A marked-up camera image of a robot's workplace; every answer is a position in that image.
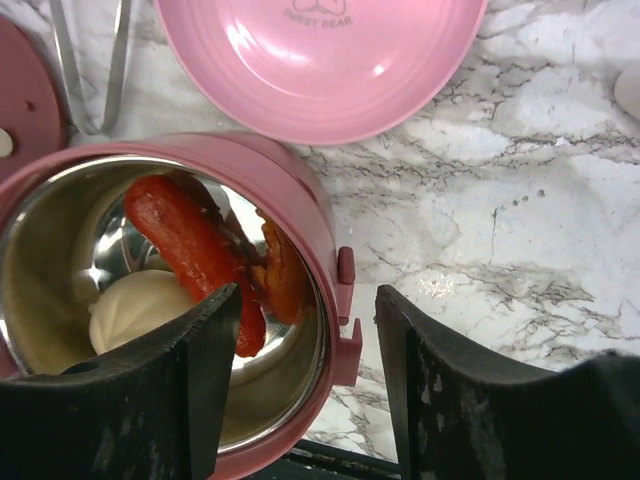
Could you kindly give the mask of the white steamed bun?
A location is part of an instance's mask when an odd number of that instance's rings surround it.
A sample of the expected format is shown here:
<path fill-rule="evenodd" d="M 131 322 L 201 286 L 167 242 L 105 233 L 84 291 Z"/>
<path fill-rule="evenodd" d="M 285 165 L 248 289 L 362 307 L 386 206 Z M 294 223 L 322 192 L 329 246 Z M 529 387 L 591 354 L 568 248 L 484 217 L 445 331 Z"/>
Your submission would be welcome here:
<path fill-rule="evenodd" d="M 109 286 L 90 307 L 89 339 L 104 354 L 181 316 L 194 306 L 173 273 L 145 270 Z"/>

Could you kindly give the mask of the pink food plate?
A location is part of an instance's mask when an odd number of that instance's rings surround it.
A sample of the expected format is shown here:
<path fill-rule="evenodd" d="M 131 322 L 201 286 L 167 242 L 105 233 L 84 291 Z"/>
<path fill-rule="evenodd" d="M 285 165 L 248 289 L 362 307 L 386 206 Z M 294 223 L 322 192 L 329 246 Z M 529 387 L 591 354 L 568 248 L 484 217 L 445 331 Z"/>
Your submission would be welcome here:
<path fill-rule="evenodd" d="M 340 145 L 393 128 L 461 65 L 486 3 L 166 0 L 184 71 L 219 110 L 285 142 Z"/>

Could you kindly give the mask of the pink steel lunch pot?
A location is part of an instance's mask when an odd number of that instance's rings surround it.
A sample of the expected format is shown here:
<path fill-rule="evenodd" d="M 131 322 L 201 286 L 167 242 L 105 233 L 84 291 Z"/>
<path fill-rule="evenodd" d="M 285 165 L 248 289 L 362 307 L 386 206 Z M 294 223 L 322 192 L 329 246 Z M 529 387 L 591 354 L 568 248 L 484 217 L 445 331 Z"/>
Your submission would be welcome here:
<path fill-rule="evenodd" d="M 256 356 L 241 357 L 235 346 L 216 468 L 206 478 L 239 479 L 289 451 L 333 386 L 355 383 L 362 350 L 360 333 L 340 334 L 350 320 L 353 251 L 335 242 L 314 172 L 274 141 L 186 133 L 90 144 L 3 179 L 1 384 L 100 356 L 89 339 L 89 309 L 100 295 L 135 272 L 176 276 L 125 212 L 129 187 L 151 175 L 169 177 L 204 208 L 244 265 L 266 322 Z M 299 323 L 277 320 L 254 280 L 267 250 L 257 209 L 285 232 L 308 273 L 313 307 Z"/>

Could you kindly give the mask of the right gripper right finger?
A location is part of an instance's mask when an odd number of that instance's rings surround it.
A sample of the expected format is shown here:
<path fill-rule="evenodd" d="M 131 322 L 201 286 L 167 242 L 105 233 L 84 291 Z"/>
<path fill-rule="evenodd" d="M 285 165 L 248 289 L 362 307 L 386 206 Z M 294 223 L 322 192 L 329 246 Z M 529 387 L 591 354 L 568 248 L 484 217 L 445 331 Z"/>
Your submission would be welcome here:
<path fill-rule="evenodd" d="M 605 353 L 552 372 L 494 352 L 395 288 L 375 302 L 405 479 L 635 479 L 639 361 Z"/>

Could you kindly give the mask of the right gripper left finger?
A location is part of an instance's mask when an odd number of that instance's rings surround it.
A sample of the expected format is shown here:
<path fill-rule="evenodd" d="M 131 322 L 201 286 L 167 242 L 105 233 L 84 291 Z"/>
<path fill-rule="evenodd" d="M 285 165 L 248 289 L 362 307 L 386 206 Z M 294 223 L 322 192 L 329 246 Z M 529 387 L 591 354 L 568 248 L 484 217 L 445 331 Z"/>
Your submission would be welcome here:
<path fill-rule="evenodd" d="M 241 313 L 229 284 L 167 324 L 58 375 L 1 384 L 5 479 L 206 479 Z"/>

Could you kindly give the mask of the pink food tongs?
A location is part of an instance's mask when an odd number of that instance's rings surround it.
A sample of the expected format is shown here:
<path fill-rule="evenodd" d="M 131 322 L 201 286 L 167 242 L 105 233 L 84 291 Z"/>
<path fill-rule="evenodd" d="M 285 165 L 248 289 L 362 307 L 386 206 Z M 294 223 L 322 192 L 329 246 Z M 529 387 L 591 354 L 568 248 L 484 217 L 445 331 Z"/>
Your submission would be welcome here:
<path fill-rule="evenodd" d="M 73 125 L 85 135 L 106 135 L 121 108 L 132 3 L 51 1 L 49 10 Z"/>

